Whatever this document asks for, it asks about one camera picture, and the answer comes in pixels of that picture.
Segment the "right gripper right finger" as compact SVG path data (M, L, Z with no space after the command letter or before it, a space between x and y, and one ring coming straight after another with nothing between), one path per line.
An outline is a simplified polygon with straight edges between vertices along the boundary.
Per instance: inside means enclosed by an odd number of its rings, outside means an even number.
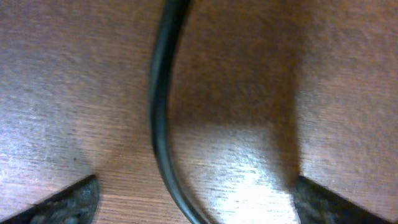
M301 223L306 224L391 224L300 175L292 189L294 207Z

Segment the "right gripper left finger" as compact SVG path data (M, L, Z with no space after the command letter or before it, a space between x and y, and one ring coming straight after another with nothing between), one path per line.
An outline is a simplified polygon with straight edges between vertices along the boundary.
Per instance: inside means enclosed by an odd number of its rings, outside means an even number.
M91 224L99 201L99 180L91 174L1 224Z

